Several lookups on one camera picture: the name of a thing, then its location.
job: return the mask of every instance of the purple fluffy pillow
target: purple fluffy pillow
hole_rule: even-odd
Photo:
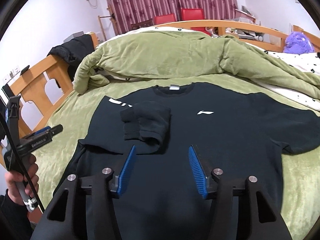
[[[285,39],[284,53],[304,54],[315,52],[312,43],[306,35],[301,32],[292,32]]]

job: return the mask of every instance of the red chair back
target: red chair back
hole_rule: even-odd
[[[181,8],[181,18],[182,18],[182,21],[204,20],[204,11],[201,8],[196,8],[196,9]],[[194,27],[194,28],[191,28],[191,30],[203,32],[211,36],[211,34],[205,30],[205,27]]]
[[[155,25],[164,24],[164,23],[172,23],[172,22],[176,22],[176,17],[174,16],[173,13],[155,16],[155,17],[153,17],[153,22]]]

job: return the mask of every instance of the silver bolt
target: silver bolt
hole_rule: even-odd
[[[258,179],[257,179],[257,177],[255,177],[255,176],[250,176],[250,177],[249,177],[249,181],[251,181],[251,182],[257,182]]]
[[[111,170],[110,168],[104,168],[104,169],[102,170],[102,173],[103,173],[103,174],[109,174],[111,171],[112,171],[112,170]]]
[[[68,180],[69,181],[73,181],[73,180],[75,180],[76,179],[76,175],[74,175],[74,174],[70,174],[69,176],[68,176]]]
[[[213,170],[214,174],[221,175],[223,173],[222,169],[216,168]]]

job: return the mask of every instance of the wooden bed frame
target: wooden bed frame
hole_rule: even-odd
[[[285,39],[287,34],[269,29],[260,25],[241,23],[235,21],[220,21],[220,20],[197,20],[197,21],[181,21],[173,22],[167,24],[157,25],[158,27],[162,26],[171,26],[184,29],[190,29],[192,27],[212,27],[218,28],[218,35],[226,34],[225,29],[238,28],[245,29],[250,31],[256,31],[260,33],[270,34],[281,39],[281,45],[276,46],[268,42],[263,41],[253,41],[253,40],[244,40],[250,44],[256,45],[265,50],[282,52],[284,48]],[[320,51],[320,38],[305,32],[302,28],[298,26],[293,26],[293,30],[302,31],[308,36],[313,43],[317,51]],[[95,33],[90,33],[94,46],[98,45],[98,39]],[[33,101],[38,107],[39,111],[43,115],[40,122],[37,126],[31,130],[28,125],[24,122],[21,117],[21,108],[20,108],[20,119],[19,119],[19,133],[20,137],[23,137],[27,134],[30,134],[33,131],[37,131],[45,127],[48,119],[52,113],[62,104],[66,97],[73,90],[73,85],[67,73],[68,64],[58,56],[49,55],[45,59],[41,60],[39,63],[27,70],[22,76],[20,76],[10,87],[15,95],[21,94],[24,101]],[[55,79],[63,91],[63,96],[54,104],[51,103],[47,94],[44,91],[45,84],[47,80],[44,76],[44,72],[47,73],[50,79]],[[0,163],[3,165],[3,158],[0,158]]]

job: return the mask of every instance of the hand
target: hand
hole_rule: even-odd
[[[28,174],[31,178],[31,181],[33,183],[33,185],[35,186],[36,191],[38,192],[39,190],[39,177],[36,175],[36,172],[38,171],[38,165],[35,164],[36,162],[36,157],[34,155],[30,156],[30,168],[28,170]],[[27,181],[27,178],[25,176],[23,176],[21,173],[17,172],[17,171],[9,171],[4,175],[5,181],[7,183],[8,186],[8,196],[9,198],[16,204],[23,206],[24,202],[23,199],[19,193],[19,190],[17,189],[16,186],[16,182],[22,182]],[[31,198],[34,197],[34,194],[31,190],[30,185],[28,184],[26,186],[26,194],[29,195]]]

